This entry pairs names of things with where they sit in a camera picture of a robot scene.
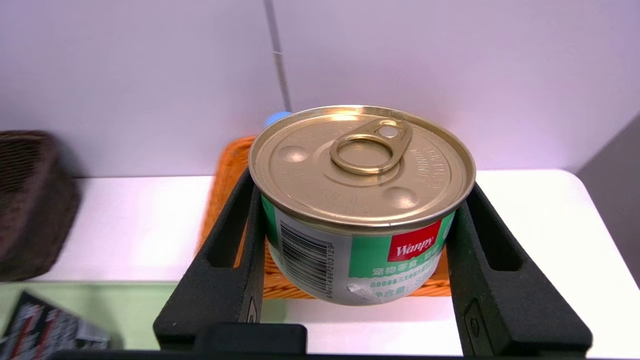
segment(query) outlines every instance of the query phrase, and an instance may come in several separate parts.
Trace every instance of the can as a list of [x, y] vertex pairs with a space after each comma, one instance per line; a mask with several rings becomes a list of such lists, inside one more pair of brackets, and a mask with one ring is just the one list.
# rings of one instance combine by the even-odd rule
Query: can
[[476, 178], [451, 132], [375, 106], [284, 117], [256, 137], [249, 171], [280, 271], [318, 299], [354, 306], [425, 283]]

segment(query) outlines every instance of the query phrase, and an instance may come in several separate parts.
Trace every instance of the blue object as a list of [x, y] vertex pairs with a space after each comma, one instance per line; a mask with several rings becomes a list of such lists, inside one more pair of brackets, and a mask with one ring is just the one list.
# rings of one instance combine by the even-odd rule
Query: blue object
[[276, 122], [276, 121], [278, 121], [278, 120], [280, 120], [283, 117], [288, 116], [288, 115], [291, 115], [291, 113], [288, 112], [288, 111], [281, 111], [279, 113], [275, 113], [272, 116], [267, 118], [267, 121], [264, 123], [264, 127], [267, 127], [267, 126], [273, 124], [274, 122]]

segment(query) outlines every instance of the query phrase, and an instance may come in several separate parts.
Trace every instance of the orange woven tray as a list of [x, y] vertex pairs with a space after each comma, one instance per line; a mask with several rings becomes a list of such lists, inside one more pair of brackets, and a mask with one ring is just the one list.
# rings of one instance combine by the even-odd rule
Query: orange woven tray
[[[196, 252], [200, 250], [207, 235], [211, 232], [222, 207], [225, 205], [229, 194], [236, 185], [240, 175], [247, 167], [249, 148], [255, 136], [247, 136], [230, 143], [222, 153], [215, 173], [215, 181], [209, 189], [209, 203], [202, 223], [200, 241]], [[265, 248], [264, 262], [264, 298], [265, 299], [312, 299], [310, 295], [302, 292], [284, 275], [275, 265]], [[240, 259], [240, 254], [236, 257], [236, 266]], [[449, 271], [447, 267], [447, 256], [442, 254], [440, 263], [435, 273], [421, 288], [414, 291], [410, 296], [451, 296], [449, 284]]]

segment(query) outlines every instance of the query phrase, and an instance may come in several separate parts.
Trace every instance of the white table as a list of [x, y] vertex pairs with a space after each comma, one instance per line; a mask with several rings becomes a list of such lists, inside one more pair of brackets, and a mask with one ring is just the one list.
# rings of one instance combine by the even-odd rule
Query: white table
[[[212, 178], [81, 181], [83, 202], [59, 261], [43, 281], [177, 281], [191, 262]], [[640, 357], [640, 291], [586, 189], [562, 170], [481, 171], [488, 198], [522, 247], [594, 336], [589, 357]], [[353, 308], [268, 300], [308, 329], [308, 351], [460, 355], [451, 298]]]

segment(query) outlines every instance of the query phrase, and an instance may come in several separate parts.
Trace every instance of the can rim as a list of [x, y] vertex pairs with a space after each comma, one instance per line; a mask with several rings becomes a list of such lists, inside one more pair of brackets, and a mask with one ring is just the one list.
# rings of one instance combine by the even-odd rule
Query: can rim
[[[254, 159], [257, 156], [257, 151], [259, 149], [259, 146], [261, 146], [261, 144], [258, 145], [259, 143], [261, 143], [259, 141], [260, 137], [264, 136], [263, 134], [268, 133], [269, 130], [272, 129], [272, 127], [280, 127], [282, 126], [283, 123], [286, 123], [287, 120], [290, 120], [293, 117], [300, 117], [302, 114], [305, 114], [305, 113], [313, 113], [313, 112], [318, 112], [325, 109], [334, 109], [334, 108], [354, 108], [354, 109], [355, 108], [376, 108], [379, 110], [388, 110], [394, 113], [405, 114], [411, 118], [421, 119], [428, 125], [428, 128], [430, 131], [436, 130], [435, 132], [442, 133], [446, 137], [449, 137], [451, 141], [449, 141], [448, 139], [445, 139], [447, 140], [447, 143], [449, 143], [450, 145], [455, 145], [455, 147], [459, 147], [460, 150], [462, 150], [463, 155], [466, 157], [466, 160], [468, 160], [464, 162], [465, 162], [465, 166], [468, 167], [466, 169], [467, 174], [470, 175], [469, 178], [467, 179], [466, 185], [461, 189], [460, 194], [458, 195], [456, 200], [452, 201], [448, 206], [446, 206], [444, 209], [440, 211], [437, 211], [435, 213], [425, 212], [425, 215], [419, 218], [400, 220], [397, 222], [379, 222], [377, 224], [373, 224], [370, 226], [355, 224], [354, 222], [350, 222], [348, 220], [343, 220], [340, 218], [323, 218], [309, 211], [306, 211], [305, 209], [295, 208], [293, 206], [287, 205], [285, 202], [279, 201], [273, 195], [273, 192], [271, 192], [265, 186], [262, 186], [259, 183], [259, 181], [256, 180], [256, 179], [260, 179], [260, 177], [256, 173], [256, 169], [255, 169], [256, 164], [254, 162]], [[317, 108], [311, 108], [311, 109], [299, 111], [296, 113], [292, 113], [280, 119], [278, 122], [272, 123], [265, 129], [263, 129], [253, 141], [249, 150], [248, 168], [249, 168], [249, 173], [251, 174], [251, 177], [253, 179], [253, 182], [258, 187], [262, 195], [265, 196], [265, 198], [267, 198], [267, 200], [270, 201], [274, 206], [276, 206], [280, 211], [283, 211], [290, 217], [295, 218], [296, 220], [308, 223], [312, 227], [329, 230], [329, 232], [333, 232], [333, 233], [344, 233], [344, 234], [357, 233], [357, 234], [367, 234], [367, 235], [370, 235], [370, 234], [386, 235], [386, 234], [397, 233], [398, 231], [408, 232], [408, 231], [413, 231], [416, 229], [426, 227], [432, 224], [433, 222], [436, 222], [441, 218], [446, 217], [448, 214], [452, 213], [453, 211], [455, 211], [460, 206], [460, 204], [468, 197], [468, 195], [471, 193], [476, 183], [476, 180], [475, 180], [476, 179], [476, 163], [473, 159], [473, 156], [471, 155], [471, 152], [469, 151], [467, 146], [452, 132], [450, 132], [449, 130], [447, 130], [446, 128], [442, 127], [439, 124], [436, 124], [430, 120], [418, 117], [411, 113], [407, 113], [405, 111], [395, 110], [391, 108], [384, 108], [381, 106], [369, 106], [369, 105], [320, 106]]]

